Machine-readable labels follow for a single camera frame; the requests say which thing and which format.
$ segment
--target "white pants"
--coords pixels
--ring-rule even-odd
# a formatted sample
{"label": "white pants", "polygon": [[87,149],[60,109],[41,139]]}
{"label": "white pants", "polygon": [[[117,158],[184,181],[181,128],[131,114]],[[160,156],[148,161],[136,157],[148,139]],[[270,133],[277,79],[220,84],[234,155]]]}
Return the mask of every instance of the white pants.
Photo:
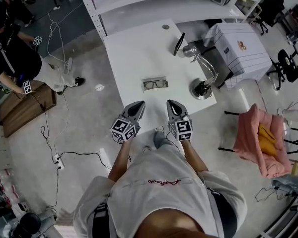
{"label": "white pants", "polygon": [[71,75],[65,75],[55,69],[41,57],[42,66],[39,74],[33,79],[46,83],[52,90],[62,92],[65,86],[74,86],[75,79]]}
{"label": "white pants", "polygon": [[298,110],[283,110],[282,114],[287,120],[298,121]]}

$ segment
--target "pink chair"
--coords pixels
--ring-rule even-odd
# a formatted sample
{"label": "pink chair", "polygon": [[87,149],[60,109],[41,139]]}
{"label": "pink chair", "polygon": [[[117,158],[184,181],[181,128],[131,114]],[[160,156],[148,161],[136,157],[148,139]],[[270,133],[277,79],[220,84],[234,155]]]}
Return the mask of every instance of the pink chair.
{"label": "pink chair", "polygon": [[[219,150],[236,152],[240,158],[258,164],[261,175],[266,178],[280,177],[291,172],[291,163],[284,144],[284,118],[282,116],[268,114],[258,109],[256,104],[243,114],[227,111],[225,113],[238,116],[238,133],[233,150],[221,147]],[[269,128],[274,135],[276,157],[262,153],[257,137],[259,123]]]}

